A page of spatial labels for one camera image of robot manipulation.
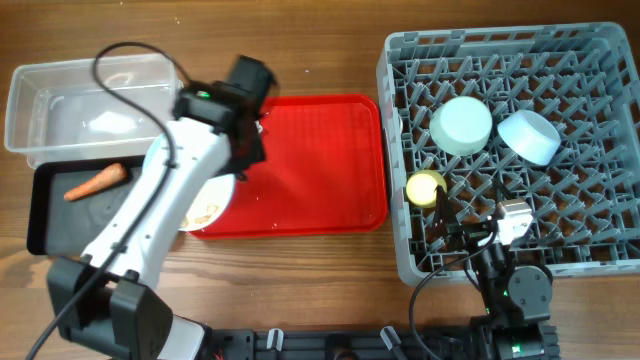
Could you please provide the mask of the yellow cup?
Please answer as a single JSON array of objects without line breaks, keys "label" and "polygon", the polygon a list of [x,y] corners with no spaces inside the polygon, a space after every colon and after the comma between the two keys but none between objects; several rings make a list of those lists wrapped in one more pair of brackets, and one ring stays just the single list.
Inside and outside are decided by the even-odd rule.
[{"label": "yellow cup", "polygon": [[411,175],[406,183],[405,191],[408,200],[415,206],[433,208],[436,205],[436,189],[440,186],[448,191],[444,177],[433,170],[422,170]]}]

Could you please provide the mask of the light blue bowl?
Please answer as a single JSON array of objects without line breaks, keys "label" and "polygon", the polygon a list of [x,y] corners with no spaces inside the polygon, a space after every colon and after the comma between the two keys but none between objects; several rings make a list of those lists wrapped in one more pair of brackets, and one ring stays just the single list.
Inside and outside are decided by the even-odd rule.
[{"label": "light blue bowl", "polygon": [[540,166],[551,162],[561,144],[556,128],[530,110],[518,110],[497,125],[503,142],[523,159]]}]

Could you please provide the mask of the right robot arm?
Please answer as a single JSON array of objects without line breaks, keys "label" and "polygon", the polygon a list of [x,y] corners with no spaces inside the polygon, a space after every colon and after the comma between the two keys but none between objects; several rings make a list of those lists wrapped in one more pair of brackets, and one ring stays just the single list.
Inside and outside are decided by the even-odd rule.
[{"label": "right robot arm", "polygon": [[442,186],[435,190],[434,232],[467,253],[463,270],[474,272],[486,314],[471,320],[472,352],[480,359],[558,359],[558,336],[550,319],[553,275],[544,265],[518,265],[510,253],[533,222],[529,204],[494,183],[492,215],[464,224],[453,214]]}]

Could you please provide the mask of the peanut food scraps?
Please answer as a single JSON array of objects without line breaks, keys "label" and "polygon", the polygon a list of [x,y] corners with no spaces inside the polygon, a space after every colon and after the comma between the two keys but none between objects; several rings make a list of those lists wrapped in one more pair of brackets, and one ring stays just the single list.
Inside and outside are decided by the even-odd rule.
[{"label": "peanut food scraps", "polygon": [[194,202],[182,220],[181,226],[193,227],[196,225],[207,224],[216,216],[219,210],[220,206],[215,202]]}]

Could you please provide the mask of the green small bowl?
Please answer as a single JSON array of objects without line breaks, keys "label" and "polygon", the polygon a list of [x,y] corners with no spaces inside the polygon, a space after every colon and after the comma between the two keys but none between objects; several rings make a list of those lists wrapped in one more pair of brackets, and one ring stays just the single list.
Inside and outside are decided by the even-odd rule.
[{"label": "green small bowl", "polygon": [[468,156],[486,146],[492,126],[487,105],[474,97],[459,96],[433,113],[429,130],[438,148],[450,155]]}]

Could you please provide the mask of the orange carrot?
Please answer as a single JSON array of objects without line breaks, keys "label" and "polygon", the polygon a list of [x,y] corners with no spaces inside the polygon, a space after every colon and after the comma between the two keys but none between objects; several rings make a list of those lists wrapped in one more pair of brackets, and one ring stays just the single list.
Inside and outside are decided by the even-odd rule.
[{"label": "orange carrot", "polygon": [[111,164],[93,178],[67,191],[64,194],[64,200],[74,202],[92,196],[123,182],[127,178],[128,172],[122,164]]}]

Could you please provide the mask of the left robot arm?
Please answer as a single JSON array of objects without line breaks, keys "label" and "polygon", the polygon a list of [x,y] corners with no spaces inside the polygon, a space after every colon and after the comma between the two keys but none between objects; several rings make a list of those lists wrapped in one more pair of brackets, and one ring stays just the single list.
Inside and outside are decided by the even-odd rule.
[{"label": "left robot arm", "polygon": [[211,330],[173,313],[155,293],[163,262],[191,204],[217,175],[243,176],[265,160],[257,121],[273,73],[240,56],[224,81],[180,90],[161,147],[79,260],[59,258],[47,274],[53,331],[113,359],[210,359]]}]

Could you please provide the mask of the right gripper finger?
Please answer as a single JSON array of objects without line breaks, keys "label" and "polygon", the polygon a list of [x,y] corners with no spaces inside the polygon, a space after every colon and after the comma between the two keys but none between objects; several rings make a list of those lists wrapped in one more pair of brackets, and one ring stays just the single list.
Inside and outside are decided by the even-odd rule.
[{"label": "right gripper finger", "polygon": [[440,230],[449,230],[458,224],[457,218],[450,205],[444,188],[438,185],[435,190],[436,206],[434,212],[434,226]]},{"label": "right gripper finger", "polygon": [[492,184],[494,188],[494,198],[496,203],[513,199],[513,193],[506,188],[499,177],[494,177],[492,179]]}]

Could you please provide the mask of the light blue plate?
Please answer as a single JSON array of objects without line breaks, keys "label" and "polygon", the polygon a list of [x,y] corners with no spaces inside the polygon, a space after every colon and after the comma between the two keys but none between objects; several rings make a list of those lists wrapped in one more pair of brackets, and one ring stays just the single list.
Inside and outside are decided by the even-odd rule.
[{"label": "light blue plate", "polygon": [[[142,187],[161,184],[152,192],[151,206],[140,223],[144,230],[162,234],[201,230],[222,215],[233,196],[233,176],[216,175],[230,158],[226,136],[206,133],[194,139],[177,136],[175,141],[173,160],[169,159],[169,143],[163,135],[154,140],[146,154]],[[182,227],[182,220],[194,202],[215,202],[220,210],[207,224]]]}]

